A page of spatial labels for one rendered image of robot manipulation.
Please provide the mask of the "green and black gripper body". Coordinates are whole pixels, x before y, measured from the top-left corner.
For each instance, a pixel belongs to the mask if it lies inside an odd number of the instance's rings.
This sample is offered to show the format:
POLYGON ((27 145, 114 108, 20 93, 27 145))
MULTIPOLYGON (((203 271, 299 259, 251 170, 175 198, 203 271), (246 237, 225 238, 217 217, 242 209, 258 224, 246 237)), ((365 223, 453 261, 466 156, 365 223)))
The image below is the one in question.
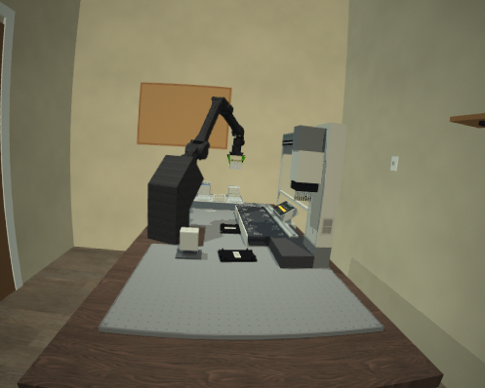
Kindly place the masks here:
POLYGON ((227 155, 234 155, 234 156, 242 156, 243 153, 240 153, 240 148, 241 148, 241 145, 233 145, 233 150, 232 152, 229 152, 229 154, 227 155))

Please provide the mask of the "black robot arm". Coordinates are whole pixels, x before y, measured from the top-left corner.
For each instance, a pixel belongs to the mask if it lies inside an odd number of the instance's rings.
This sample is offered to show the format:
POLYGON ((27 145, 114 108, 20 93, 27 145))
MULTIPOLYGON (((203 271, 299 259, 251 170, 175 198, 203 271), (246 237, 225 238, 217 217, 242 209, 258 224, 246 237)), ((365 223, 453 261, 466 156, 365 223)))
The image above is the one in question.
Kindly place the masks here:
MULTIPOLYGON (((219 114, 232 129, 233 145, 244 145, 244 129, 238 124, 233 116, 233 107, 224 97, 212 97, 212 105, 207 114, 207 117, 202 125, 202 128, 195 139, 192 139, 185 147, 185 153, 182 156, 194 157, 196 160, 205 160, 209 153, 209 137, 216 124, 219 114), (228 113, 227 113, 228 112, 228 113), (240 136, 240 137, 238 137, 240 136)), ((232 145, 232 149, 233 149, 232 145)))

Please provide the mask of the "yellow tip rack with grey top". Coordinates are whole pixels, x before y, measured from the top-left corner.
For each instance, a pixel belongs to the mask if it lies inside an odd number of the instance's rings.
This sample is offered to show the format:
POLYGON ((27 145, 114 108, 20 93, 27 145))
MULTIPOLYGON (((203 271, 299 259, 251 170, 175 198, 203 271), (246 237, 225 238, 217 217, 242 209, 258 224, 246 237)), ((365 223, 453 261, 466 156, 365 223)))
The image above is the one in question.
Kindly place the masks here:
POLYGON ((231 160, 229 168, 233 169, 233 170, 242 170, 242 162, 236 161, 236 160, 231 160))

